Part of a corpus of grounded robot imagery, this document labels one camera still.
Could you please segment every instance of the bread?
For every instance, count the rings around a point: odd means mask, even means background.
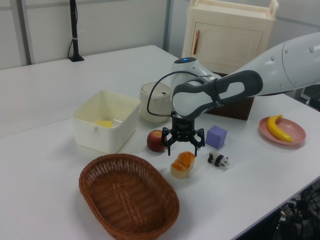
[[[177,178],[183,179],[190,172],[195,162],[195,155],[192,152],[184,151],[178,155],[171,164],[171,174]]]

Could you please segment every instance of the apple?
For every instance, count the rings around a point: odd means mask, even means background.
[[[165,150],[165,146],[161,144],[161,136],[161,130],[153,130],[149,133],[146,144],[151,151],[160,153]]]

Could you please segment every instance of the white table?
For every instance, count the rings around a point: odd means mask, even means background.
[[[60,60],[0,71],[0,239],[106,240],[79,190],[79,176],[103,153],[74,140],[72,112],[100,90],[139,97],[140,87],[171,72],[176,58],[155,46]],[[301,125],[307,138],[292,148],[259,134],[260,119],[283,114]],[[175,224],[162,240],[234,239],[320,176],[320,113],[284,95],[256,97],[247,121],[203,114],[195,129],[213,125],[228,131],[219,150],[230,166],[207,162],[201,148],[186,179],[170,174],[170,164],[190,143],[176,142],[167,153],[148,150],[153,129],[138,126],[120,153],[148,160],[168,180],[180,201]]]

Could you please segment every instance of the cabinet handle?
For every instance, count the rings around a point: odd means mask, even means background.
[[[200,35],[200,30],[197,30],[195,33],[195,43],[194,43],[193,55],[196,55],[196,53],[197,53],[199,35]]]

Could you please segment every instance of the black stand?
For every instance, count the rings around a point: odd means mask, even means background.
[[[77,10],[76,0],[70,0],[70,13],[71,13],[71,29],[72,29],[72,45],[73,56],[69,57],[72,62],[84,61],[84,58],[79,54],[78,48],[78,33],[77,33]]]

